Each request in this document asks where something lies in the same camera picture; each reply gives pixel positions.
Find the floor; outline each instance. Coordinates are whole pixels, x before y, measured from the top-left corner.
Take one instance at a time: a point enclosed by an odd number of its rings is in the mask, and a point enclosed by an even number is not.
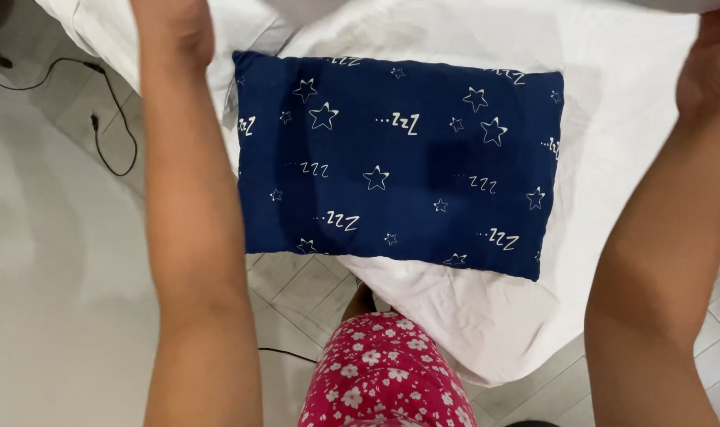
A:
[[[58,24],[52,23],[48,16],[35,10],[32,2],[29,3],[26,7],[17,8],[0,31],[0,52],[21,64],[14,73],[5,74],[17,85],[38,81],[45,72],[45,66],[59,56],[89,59],[61,29],[57,30]],[[35,40],[38,46],[30,46],[30,40]],[[127,115],[128,125],[140,145],[136,167],[121,180],[137,194],[143,195],[141,98],[116,73],[109,75]],[[105,158],[117,171],[129,166],[131,142],[102,76],[80,65],[63,65],[49,83],[30,94],[30,99],[62,131],[100,161],[95,155],[94,135],[89,122],[89,112],[95,111],[103,123],[99,140]],[[349,271],[333,257],[285,253],[247,255],[247,268],[258,322],[276,322],[300,330],[304,335],[298,335],[309,337],[309,341],[295,339],[293,347],[284,350],[315,356],[316,348],[325,345],[355,292],[354,278]],[[388,308],[382,301],[378,304],[382,309]],[[695,356],[700,377],[720,416],[720,275],[705,324],[695,344]],[[299,365],[301,362],[298,360],[288,363],[300,366],[300,374],[292,378],[289,389],[273,390],[266,386],[266,392],[287,396],[297,407],[307,390],[309,370]],[[265,383],[271,376],[280,374],[282,372],[266,372]],[[594,425],[582,336],[520,381],[488,390],[477,386],[466,386],[466,389],[480,427],[502,426],[528,418],[554,421],[562,427]],[[288,425],[271,421],[274,423],[270,425]]]

